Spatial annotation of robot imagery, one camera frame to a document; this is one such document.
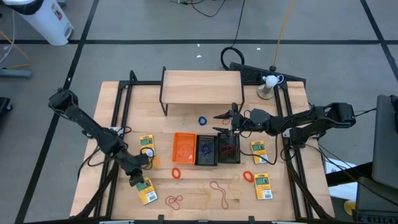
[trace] white container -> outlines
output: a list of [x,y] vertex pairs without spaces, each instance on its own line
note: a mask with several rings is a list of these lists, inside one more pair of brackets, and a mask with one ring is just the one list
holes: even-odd
[[73,32],[56,0],[3,0],[17,11],[51,45],[65,45]]

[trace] black basket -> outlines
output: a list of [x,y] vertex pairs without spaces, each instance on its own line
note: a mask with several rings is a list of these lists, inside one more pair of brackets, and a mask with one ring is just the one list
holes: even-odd
[[218,134],[218,162],[228,164],[240,164],[241,152],[239,144],[239,135],[235,134],[235,146],[230,146],[229,136],[225,134]]
[[195,165],[217,166],[217,136],[197,135],[197,156]]

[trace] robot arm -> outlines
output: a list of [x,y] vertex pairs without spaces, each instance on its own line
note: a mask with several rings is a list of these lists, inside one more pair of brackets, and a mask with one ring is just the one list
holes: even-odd
[[[290,137],[290,143],[293,145],[306,142],[311,136],[318,135],[317,138],[320,138],[326,133],[327,129],[349,128],[356,122],[353,107],[347,103],[313,106],[308,111],[286,117],[272,116],[263,110],[253,109],[250,111],[250,118],[239,114],[237,104],[233,103],[231,110],[214,118],[232,119],[230,130],[213,128],[230,136],[230,142],[234,142],[234,134],[243,131],[265,131],[271,136],[283,133],[284,136]],[[297,127],[303,124],[309,125],[303,128]]]
[[92,135],[100,150],[109,158],[114,159],[130,176],[130,185],[144,182],[141,167],[149,163],[147,154],[133,156],[128,153],[128,145],[119,137],[116,131],[103,128],[89,117],[78,106],[77,96],[70,90],[58,89],[50,97],[49,107],[59,116],[79,124],[87,133]]

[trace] wooden table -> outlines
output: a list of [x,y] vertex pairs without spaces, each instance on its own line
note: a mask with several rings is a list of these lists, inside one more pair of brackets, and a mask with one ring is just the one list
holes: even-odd
[[[288,82],[290,100],[293,113],[308,109],[307,96],[303,83]],[[118,82],[103,82],[99,93],[94,119],[102,126],[110,126],[115,104]],[[277,115],[275,99],[262,100],[256,95],[256,86],[245,86],[245,104],[243,110],[259,108],[272,115]],[[159,103],[160,85],[134,85],[129,107],[127,125],[132,132],[124,140],[130,145],[131,154],[139,153],[139,137],[146,134],[154,135],[156,155],[161,159],[159,168],[144,170],[154,183],[159,199],[148,205],[142,205],[135,187],[129,186],[129,177],[120,170],[115,193],[112,219],[156,220],[158,215],[165,215],[166,220],[248,220],[253,215],[257,220],[295,220],[290,193],[289,179],[285,162],[278,157],[277,164],[255,165],[252,157],[241,156],[241,164],[218,164],[216,167],[195,166],[190,164],[175,164],[171,160],[174,132],[191,132],[197,134],[216,134],[212,127],[228,128],[221,120],[212,117],[227,112],[230,105],[169,105],[168,116],[164,116]],[[281,95],[282,107],[286,113],[283,93]],[[123,109],[120,110],[120,122]],[[205,116],[207,125],[198,124],[199,116]],[[275,158],[275,140],[264,133],[252,133],[248,139],[241,138],[241,149],[250,152],[250,142],[264,140],[270,160]],[[317,142],[309,140],[307,144],[315,147]],[[96,146],[95,140],[88,140],[85,157],[88,157]],[[278,140],[278,155],[282,149],[282,141]],[[302,159],[307,177],[308,189],[325,211],[334,216],[331,198],[326,183],[323,164],[319,152],[310,147],[302,149]],[[96,155],[92,163],[101,162],[103,154]],[[181,180],[174,180],[171,175],[173,167],[178,167],[182,173]],[[253,184],[243,180],[242,173],[250,170],[253,173],[266,172],[270,176],[273,193],[272,200],[257,200]],[[241,178],[233,184],[234,189],[242,191],[242,196],[236,198],[228,189],[228,184],[235,174]],[[84,166],[76,188],[71,215],[75,215],[88,203],[98,188],[101,175],[101,166]],[[226,190],[226,199],[229,209],[221,207],[221,192],[211,190],[209,183],[217,181]],[[202,210],[201,205],[207,195],[198,189],[198,184],[203,183],[211,193],[207,209]],[[305,216],[302,194],[297,188],[302,217]],[[172,210],[165,204],[169,195],[182,195],[180,210]],[[104,194],[101,214],[108,199],[108,192]]]

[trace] wooden shelf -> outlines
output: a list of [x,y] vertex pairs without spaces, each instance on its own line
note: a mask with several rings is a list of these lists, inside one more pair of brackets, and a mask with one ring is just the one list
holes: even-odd
[[241,104],[241,73],[235,71],[164,71],[164,104]]

